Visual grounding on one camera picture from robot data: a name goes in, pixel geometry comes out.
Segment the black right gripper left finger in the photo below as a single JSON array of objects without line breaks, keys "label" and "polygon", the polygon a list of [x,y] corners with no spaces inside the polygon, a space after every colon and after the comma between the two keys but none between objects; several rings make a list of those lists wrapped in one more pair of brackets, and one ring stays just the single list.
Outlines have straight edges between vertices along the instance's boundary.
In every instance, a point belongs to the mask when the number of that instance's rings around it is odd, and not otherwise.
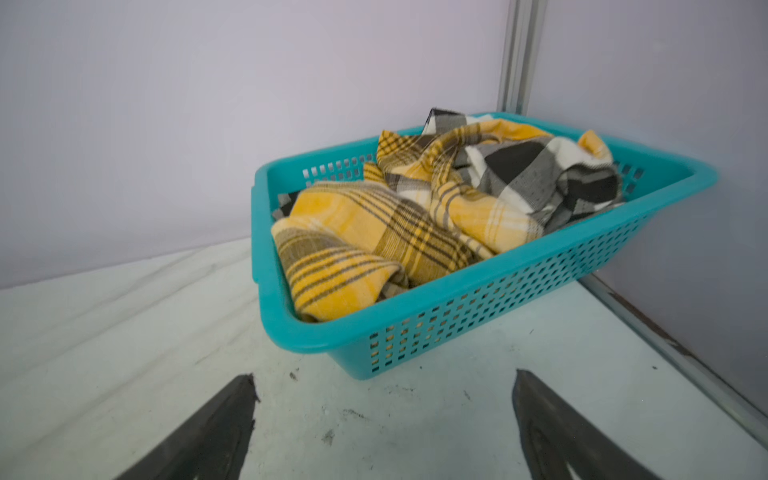
[{"label": "black right gripper left finger", "polygon": [[260,402],[251,374],[233,378],[121,479],[237,479]]}]

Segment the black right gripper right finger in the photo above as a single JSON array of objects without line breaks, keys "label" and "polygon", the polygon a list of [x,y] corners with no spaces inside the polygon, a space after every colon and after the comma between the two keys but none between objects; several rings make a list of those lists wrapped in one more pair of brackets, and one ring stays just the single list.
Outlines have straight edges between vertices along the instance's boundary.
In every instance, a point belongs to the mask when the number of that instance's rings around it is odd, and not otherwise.
[{"label": "black right gripper right finger", "polygon": [[534,479],[656,479],[528,370],[512,390],[521,449]]}]

